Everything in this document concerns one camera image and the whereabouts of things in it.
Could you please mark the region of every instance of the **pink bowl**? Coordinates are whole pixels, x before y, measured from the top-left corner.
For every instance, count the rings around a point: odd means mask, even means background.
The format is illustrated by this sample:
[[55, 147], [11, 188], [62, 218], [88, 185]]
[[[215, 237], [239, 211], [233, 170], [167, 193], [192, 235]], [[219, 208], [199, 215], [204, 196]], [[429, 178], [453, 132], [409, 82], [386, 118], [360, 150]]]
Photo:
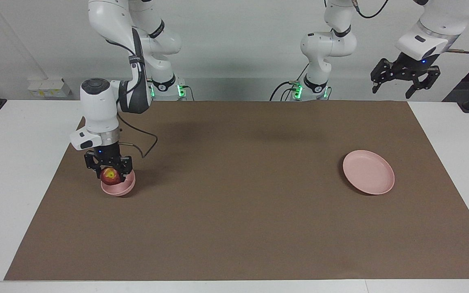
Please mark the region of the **pink bowl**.
[[102, 190], [114, 197], [121, 197], [127, 195], [135, 186], [135, 172], [132, 170], [130, 174], [126, 175], [126, 180], [116, 185], [106, 185], [101, 181]]
[[391, 191], [396, 182], [389, 163], [369, 151], [354, 151], [346, 155], [343, 171], [355, 188], [369, 195], [383, 195]]

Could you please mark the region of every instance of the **white table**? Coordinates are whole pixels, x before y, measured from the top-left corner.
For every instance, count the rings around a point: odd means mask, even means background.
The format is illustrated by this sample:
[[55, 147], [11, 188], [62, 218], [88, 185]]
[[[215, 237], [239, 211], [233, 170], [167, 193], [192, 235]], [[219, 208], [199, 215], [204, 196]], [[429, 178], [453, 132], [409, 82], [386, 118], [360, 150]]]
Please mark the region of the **white table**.
[[[410, 106], [469, 208], [469, 114], [452, 103]], [[469, 280], [2, 282], [80, 119], [78, 101], [8, 101], [0, 110], [0, 292], [469, 292]]]

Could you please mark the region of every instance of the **apple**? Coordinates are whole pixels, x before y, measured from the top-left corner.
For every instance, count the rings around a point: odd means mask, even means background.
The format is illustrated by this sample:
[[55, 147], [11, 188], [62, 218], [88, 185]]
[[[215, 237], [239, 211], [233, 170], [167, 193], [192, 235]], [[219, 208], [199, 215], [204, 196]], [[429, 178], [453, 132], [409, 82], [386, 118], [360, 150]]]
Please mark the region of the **apple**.
[[121, 183], [121, 175], [113, 168], [106, 168], [101, 171], [101, 181], [106, 185], [117, 185]]

